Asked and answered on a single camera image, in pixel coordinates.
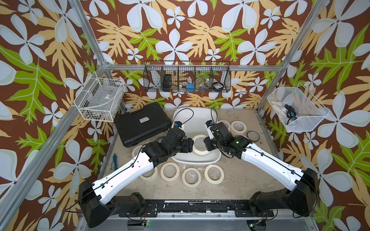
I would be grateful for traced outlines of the masking tape roll eight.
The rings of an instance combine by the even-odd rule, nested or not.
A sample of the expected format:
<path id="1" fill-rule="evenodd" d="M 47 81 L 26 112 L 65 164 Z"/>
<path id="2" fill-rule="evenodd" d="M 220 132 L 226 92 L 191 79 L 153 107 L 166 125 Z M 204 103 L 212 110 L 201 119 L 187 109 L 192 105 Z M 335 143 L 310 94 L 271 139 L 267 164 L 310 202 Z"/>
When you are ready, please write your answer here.
<path id="1" fill-rule="evenodd" d="M 226 126 L 226 128 L 228 129 L 228 131 L 230 131 L 230 123 L 229 122 L 227 122 L 225 120 L 220 120 L 220 122 L 222 122 Z"/>

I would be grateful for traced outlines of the masking tape roll eleven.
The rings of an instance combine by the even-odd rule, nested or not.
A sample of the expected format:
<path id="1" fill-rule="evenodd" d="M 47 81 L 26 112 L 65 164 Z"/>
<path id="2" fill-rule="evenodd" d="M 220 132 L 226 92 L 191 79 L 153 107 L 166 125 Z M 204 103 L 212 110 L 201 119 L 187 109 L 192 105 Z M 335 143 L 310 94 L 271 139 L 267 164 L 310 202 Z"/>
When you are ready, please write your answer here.
<path id="1" fill-rule="evenodd" d="M 193 138 L 193 152 L 195 155 L 204 157 L 210 153 L 210 151 L 207 150 L 206 144 L 204 142 L 205 138 L 205 135 L 197 135 Z"/>

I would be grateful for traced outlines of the white plastic storage box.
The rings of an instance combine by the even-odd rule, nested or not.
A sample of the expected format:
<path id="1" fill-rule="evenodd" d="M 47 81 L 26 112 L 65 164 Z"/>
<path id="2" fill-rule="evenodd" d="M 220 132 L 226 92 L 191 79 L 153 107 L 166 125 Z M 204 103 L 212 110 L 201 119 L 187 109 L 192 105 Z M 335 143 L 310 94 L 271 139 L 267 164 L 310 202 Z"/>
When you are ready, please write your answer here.
<path id="1" fill-rule="evenodd" d="M 207 128 L 205 123 L 208 120 L 216 120 L 216 113 L 207 108 L 179 108 L 175 111 L 172 118 L 174 122 L 183 123 L 182 130 L 185 132 L 188 138 L 194 138 L 197 135 L 205 135 L 208 137 Z M 191 153 L 177 153 L 172 159 L 180 164 L 189 166 L 206 166 L 215 164 L 221 158 L 221 152 L 218 149 L 210 151 L 210 153 L 204 157 L 200 157 Z"/>

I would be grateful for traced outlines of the masking tape roll seven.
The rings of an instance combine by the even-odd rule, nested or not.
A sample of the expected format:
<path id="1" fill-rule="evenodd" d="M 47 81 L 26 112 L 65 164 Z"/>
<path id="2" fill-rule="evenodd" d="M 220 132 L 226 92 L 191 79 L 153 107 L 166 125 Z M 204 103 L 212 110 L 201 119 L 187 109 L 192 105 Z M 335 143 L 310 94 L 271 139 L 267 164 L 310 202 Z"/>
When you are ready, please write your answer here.
<path id="1" fill-rule="evenodd" d="M 180 169 L 174 162 L 168 162 L 161 168 L 161 177 L 167 182 L 175 181 L 180 175 Z"/>

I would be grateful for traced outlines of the masking tape roll twelve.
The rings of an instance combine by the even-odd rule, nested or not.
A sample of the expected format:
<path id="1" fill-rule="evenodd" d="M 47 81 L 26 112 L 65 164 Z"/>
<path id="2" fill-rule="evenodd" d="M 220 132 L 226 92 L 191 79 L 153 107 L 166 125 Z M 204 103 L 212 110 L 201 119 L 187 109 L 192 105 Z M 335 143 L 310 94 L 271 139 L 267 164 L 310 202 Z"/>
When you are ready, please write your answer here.
<path id="1" fill-rule="evenodd" d="M 209 183 L 218 185 L 223 182 L 225 173 L 220 166 L 209 165 L 205 169 L 204 176 Z"/>

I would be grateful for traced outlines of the masking tape roll four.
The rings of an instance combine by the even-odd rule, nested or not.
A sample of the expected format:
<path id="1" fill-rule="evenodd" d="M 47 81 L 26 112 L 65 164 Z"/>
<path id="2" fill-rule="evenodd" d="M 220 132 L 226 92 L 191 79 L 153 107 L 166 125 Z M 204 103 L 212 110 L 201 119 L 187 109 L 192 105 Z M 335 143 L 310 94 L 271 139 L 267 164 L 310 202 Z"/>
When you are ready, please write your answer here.
<path id="1" fill-rule="evenodd" d="M 144 174 L 142 174 L 141 176 L 139 176 L 142 180 L 144 181 L 153 181 L 157 178 L 158 176 L 158 169 L 157 168 L 154 168 Z"/>

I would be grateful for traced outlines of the masking tape roll one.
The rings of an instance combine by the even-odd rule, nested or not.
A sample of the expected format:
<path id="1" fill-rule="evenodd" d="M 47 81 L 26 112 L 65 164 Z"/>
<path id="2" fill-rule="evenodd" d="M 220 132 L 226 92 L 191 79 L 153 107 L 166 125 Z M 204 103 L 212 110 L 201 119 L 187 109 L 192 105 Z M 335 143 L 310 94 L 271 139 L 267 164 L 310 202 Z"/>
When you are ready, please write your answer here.
<path id="1" fill-rule="evenodd" d="M 136 146 L 132 151 L 132 157 L 135 158 L 141 151 L 144 145 L 138 145 Z"/>

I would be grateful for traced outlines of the masking tape roll nine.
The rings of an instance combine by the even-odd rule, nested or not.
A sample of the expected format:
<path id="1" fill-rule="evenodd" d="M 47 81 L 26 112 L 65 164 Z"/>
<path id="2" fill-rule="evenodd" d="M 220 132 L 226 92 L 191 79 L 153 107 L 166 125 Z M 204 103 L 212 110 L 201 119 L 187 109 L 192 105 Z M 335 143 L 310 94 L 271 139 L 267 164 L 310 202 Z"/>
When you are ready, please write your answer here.
<path id="1" fill-rule="evenodd" d="M 201 183 L 201 173 L 195 168 L 187 168 L 182 174 L 183 184 L 188 188 L 195 188 Z"/>

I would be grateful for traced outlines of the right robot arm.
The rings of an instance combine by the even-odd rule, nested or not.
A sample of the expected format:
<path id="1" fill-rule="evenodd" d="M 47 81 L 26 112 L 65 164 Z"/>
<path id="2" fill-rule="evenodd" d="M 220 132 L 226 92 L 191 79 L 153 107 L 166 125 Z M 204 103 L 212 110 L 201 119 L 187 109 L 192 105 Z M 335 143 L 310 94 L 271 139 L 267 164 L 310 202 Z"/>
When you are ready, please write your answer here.
<path id="1" fill-rule="evenodd" d="M 236 157 L 260 168 L 276 180 L 284 189 L 272 192 L 255 192 L 249 199 L 249 210 L 256 215 L 271 209 L 290 209 L 295 218 L 307 217 L 315 209 L 319 199 L 319 181 L 311 168 L 302 170 L 265 152 L 250 139 L 233 136 L 224 123 L 205 123 L 208 136 L 204 143 L 207 150 L 220 150 L 227 157 Z"/>

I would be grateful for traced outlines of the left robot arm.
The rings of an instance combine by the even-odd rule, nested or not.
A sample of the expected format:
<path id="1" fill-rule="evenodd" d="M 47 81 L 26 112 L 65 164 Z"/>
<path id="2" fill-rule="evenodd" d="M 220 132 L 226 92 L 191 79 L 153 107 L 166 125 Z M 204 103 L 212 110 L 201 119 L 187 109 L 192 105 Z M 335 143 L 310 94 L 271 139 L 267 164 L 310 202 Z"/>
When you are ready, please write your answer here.
<path id="1" fill-rule="evenodd" d="M 146 201 L 140 193 L 117 196 L 125 186 L 166 162 L 177 153 L 191 153 L 194 141 L 180 128 L 171 128 L 158 141 L 142 146 L 140 152 L 128 163 L 93 183 L 84 181 L 79 186 L 78 204 L 89 228 L 102 224 L 116 214 L 141 216 Z"/>

